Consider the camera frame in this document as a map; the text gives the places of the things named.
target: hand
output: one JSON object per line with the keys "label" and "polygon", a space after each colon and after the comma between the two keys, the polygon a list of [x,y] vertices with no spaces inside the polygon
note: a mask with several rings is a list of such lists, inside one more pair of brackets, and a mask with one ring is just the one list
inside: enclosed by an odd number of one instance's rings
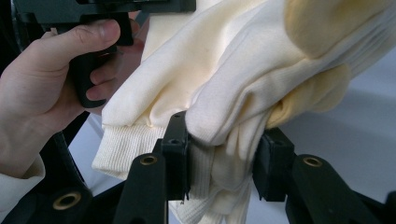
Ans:
{"label": "hand", "polygon": [[[48,32],[9,65],[0,79],[0,173],[24,174],[47,140],[83,112],[67,78],[68,64],[78,55],[110,47],[119,36],[115,21],[80,25],[62,35]],[[142,42],[122,50],[141,51]],[[108,99],[114,93],[121,64],[118,54],[92,71],[95,86],[87,91],[89,99]]]}

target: brass grommet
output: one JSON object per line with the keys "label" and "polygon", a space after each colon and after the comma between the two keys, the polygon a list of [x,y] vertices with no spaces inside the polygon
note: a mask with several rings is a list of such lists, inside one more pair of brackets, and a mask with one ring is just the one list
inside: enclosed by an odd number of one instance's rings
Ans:
{"label": "brass grommet", "polygon": [[55,210],[65,210],[73,207],[81,200],[81,194],[78,191],[72,191],[53,202],[52,207]]}
{"label": "brass grommet", "polygon": [[313,167],[320,167],[323,164],[320,160],[313,157],[305,157],[303,158],[303,161],[305,162],[305,164]]}
{"label": "brass grommet", "polygon": [[151,164],[154,164],[155,162],[157,162],[157,160],[158,159],[155,156],[147,156],[147,157],[140,159],[140,163],[142,165],[151,165]]}

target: white surface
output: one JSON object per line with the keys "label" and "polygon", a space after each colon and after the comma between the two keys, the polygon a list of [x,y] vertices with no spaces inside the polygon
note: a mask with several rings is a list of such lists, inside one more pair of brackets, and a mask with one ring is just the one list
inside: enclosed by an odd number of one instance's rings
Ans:
{"label": "white surface", "polygon": [[[335,109],[305,113],[281,127],[297,154],[323,158],[352,189],[382,203],[396,190],[395,73],[396,50],[356,77]],[[100,118],[91,116],[70,147],[94,194],[120,182],[91,168],[101,137]],[[283,203],[261,202],[253,190],[247,223],[259,222],[289,223]]]}

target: cream garment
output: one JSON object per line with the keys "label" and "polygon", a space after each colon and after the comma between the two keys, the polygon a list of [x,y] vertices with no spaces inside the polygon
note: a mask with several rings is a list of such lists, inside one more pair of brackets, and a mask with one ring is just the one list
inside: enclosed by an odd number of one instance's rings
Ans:
{"label": "cream garment", "polygon": [[125,178],[188,109],[191,199],[171,209],[182,223],[245,222],[265,126],[332,108],[396,42],[394,1],[346,2],[197,0],[194,13],[152,15],[141,66],[103,111],[93,167]]}
{"label": "cream garment", "polygon": [[21,179],[0,174],[0,223],[45,174],[44,163],[40,157],[37,157]]}

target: white fabric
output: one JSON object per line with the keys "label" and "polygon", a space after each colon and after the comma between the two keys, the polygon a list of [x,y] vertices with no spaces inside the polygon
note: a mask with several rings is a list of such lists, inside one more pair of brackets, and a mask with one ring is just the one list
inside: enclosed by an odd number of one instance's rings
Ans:
{"label": "white fabric", "polygon": [[40,157],[35,159],[21,179],[0,174],[0,223],[18,201],[44,178],[45,174],[44,163]]}
{"label": "white fabric", "polygon": [[125,178],[132,159],[163,136],[171,115],[188,109],[194,182],[191,200],[172,203],[172,210],[183,223],[243,223],[251,161],[274,105],[317,74],[343,67],[347,83],[381,58],[396,41],[396,4],[388,1],[353,29],[341,29],[349,32],[313,56],[286,32],[285,1],[197,4],[191,14],[151,17],[142,65],[103,112],[105,134],[93,167]]}

